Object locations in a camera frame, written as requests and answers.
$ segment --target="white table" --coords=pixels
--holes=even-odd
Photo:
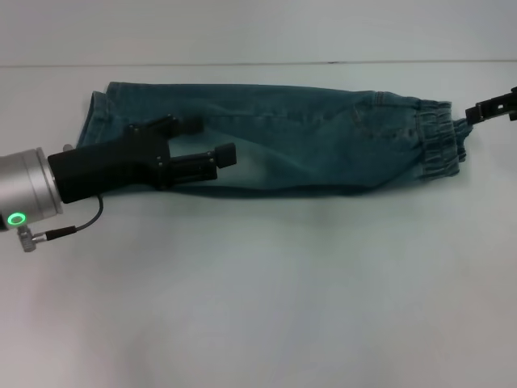
[[[75,143],[110,81],[507,93],[517,64],[0,70],[0,154]],[[460,175],[360,198],[110,196],[95,226],[21,252],[0,235],[0,386],[510,387],[517,126],[480,125]],[[79,224],[94,200],[35,230]]]

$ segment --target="jeans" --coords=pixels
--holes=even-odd
[[[78,146],[168,114],[204,123],[170,141],[173,156],[237,146],[217,180],[174,188],[222,196],[352,195],[454,176],[472,130],[450,103],[388,92],[113,82],[94,92]]]

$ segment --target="white surface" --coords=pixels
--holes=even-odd
[[[517,59],[514,0],[4,0],[0,65]]]
[[[0,70],[0,154],[74,143],[109,81],[248,82],[449,99],[517,65]],[[1,234],[0,386],[485,388],[517,384],[517,128],[453,179],[326,200],[108,197],[94,227],[21,252]],[[89,219],[93,200],[36,229]]]

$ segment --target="silver cylinder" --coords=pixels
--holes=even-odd
[[[62,213],[61,198],[43,150],[0,157],[0,218],[7,229]]]

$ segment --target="green light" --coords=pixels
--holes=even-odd
[[[27,220],[27,217],[23,213],[12,213],[8,218],[7,222],[9,225],[18,226],[22,225],[25,220]]]

